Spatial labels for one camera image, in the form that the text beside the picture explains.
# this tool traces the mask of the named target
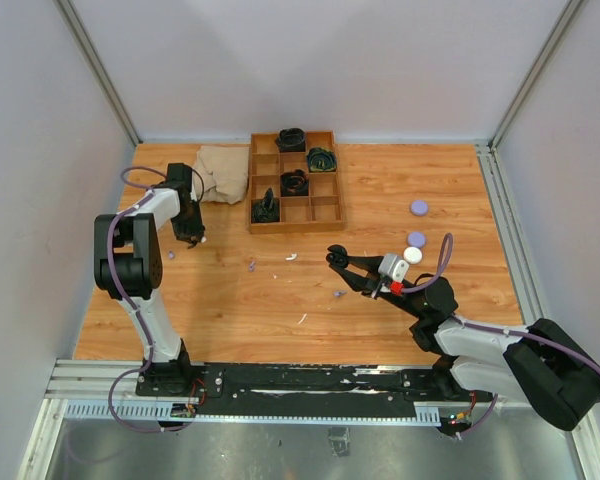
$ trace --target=wooden box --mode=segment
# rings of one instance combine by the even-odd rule
[[[275,143],[277,133],[251,135],[249,158],[249,202],[247,224],[252,234],[330,232],[345,227],[342,191],[338,177],[341,159],[333,138],[333,132],[306,132],[305,152],[280,153]],[[335,153],[338,167],[335,172],[310,173],[307,153],[313,147],[322,147]],[[298,197],[280,196],[280,175],[296,169],[309,175],[309,195]],[[251,208],[273,189],[280,202],[280,221],[253,223]]]

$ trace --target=beige cloth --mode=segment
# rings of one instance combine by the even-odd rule
[[[204,179],[203,202],[237,203],[247,192],[249,147],[202,146],[193,168]],[[195,174],[193,177],[200,198],[200,179]]]

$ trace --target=purple disc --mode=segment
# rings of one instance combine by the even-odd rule
[[[411,204],[411,213],[418,217],[426,215],[429,211],[429,205],[424,200],[416,200]]]
[[[407,237],[407,243],[411,247],[422,248],[427,243],[427,237],[422,232],[411,232]]]

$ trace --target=wooden table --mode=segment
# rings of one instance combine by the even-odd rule
[[[192,165],[199,145],[140,145],[134,165],[166,171]],[[213,362],[430,364],[411,338],[414,319],[382,300],[349,292],[325,261],[339,243],[351,255],[401,253],[406,236],[427,235],[424,260],[408,278],[434,272],[446,232],[455,249],[445,276],[459,312],[468,318],[520,324],[478,161],[470,145],[340,145],[339,169],[347,229],[312,234],[250,235],[246,204],[202,204],[207,243],[187,249],[167,224],[159,233],[164,264],[160,287],[171,322],[191,359]],[[151,174],[134,173],[151,183]],[[125,188],[120,208],[142,192]],[[425,217],[409,205],[429,203]],[[170,260],[168,252],[175,258]],[[285,257],[297,253],[295,261]],[[256,269],[249,272],[255,260]],[[131,320],[117,302],[94,290],[75,358],[139,360]]]

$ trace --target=gray wall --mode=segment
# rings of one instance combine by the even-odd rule
[[[566,0],[74,0],[145,140],[486,139]]]
[[[500,153],[550,314],[600,362],[600,0],[576,19]]]
[[[51,0],[0,0],[0,479],[14,478],[92,285],[130,144]]]

